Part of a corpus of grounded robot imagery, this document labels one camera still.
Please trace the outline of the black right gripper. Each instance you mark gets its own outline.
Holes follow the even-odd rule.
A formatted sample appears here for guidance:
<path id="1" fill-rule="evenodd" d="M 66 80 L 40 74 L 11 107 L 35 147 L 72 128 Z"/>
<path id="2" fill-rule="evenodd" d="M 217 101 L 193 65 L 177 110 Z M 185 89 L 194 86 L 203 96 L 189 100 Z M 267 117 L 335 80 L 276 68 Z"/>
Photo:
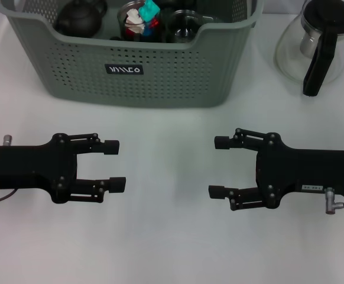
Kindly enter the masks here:
<path id="1" fill-rule="evenodd" d="M 276 209 L 291 192 L 323 193 L 332 188 L 344 196 L 344 150 L 294 149 L 286 146 L 277 133 L 258 133 L 237 128 L 232 137 L 216 136 L 215 149 L 258 150 L 258 188 L 208 187 L 211 199 L 229 199 L 232 211 Z"/>

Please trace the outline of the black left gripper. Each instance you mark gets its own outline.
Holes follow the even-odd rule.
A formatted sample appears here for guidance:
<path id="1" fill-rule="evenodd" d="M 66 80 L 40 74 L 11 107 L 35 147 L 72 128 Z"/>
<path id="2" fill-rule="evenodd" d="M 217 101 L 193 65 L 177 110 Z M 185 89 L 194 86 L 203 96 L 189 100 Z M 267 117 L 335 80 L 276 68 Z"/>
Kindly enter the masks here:
<path id="1" fill-rule="evenodd" d="M 97 133 L 55 134 L 40 146 L 0 146 L 0 189 L 43 189 L 57 204 L 102 203 L 105 192 L 123 193 L 125 177 L 76 180 L 76 155 L 86 153 L 118 155 L 119 141 L 101 141 Z"/>

